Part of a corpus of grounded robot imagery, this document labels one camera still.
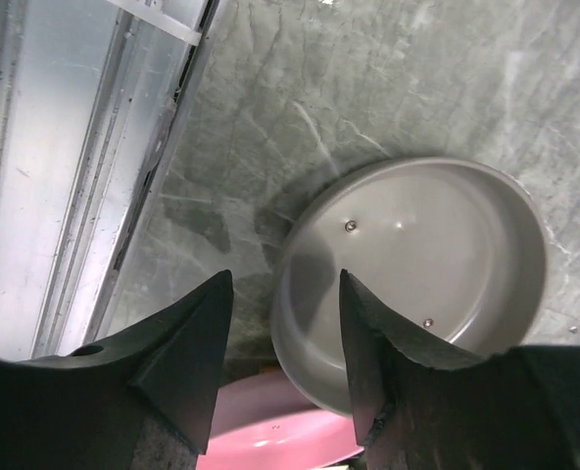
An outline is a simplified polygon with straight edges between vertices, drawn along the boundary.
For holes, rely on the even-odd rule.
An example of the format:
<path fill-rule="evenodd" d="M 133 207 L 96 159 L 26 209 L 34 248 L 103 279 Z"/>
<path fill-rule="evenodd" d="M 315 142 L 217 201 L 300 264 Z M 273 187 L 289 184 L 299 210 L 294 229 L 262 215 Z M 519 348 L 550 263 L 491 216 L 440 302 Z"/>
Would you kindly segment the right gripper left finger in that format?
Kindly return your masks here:
<path fill-rule="evenodd" d="M 205 452 L 232 305 L 224 270 L 117 334 L 25 362 L 17 451 Z"/>

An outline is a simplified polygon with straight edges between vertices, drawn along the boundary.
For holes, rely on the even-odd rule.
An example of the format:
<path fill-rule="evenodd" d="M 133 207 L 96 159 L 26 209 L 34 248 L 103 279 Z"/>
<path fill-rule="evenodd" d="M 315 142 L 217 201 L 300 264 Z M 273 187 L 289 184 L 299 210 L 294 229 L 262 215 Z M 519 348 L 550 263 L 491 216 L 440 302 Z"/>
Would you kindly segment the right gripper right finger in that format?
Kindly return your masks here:
<path fill-rule="evenodd" d="M 485 359 L 385 305 L 357 276 L 339 277 L 340 332 L 356 440 L 369 447 L 403 406 L 414 375 L 455 372 Z"/>

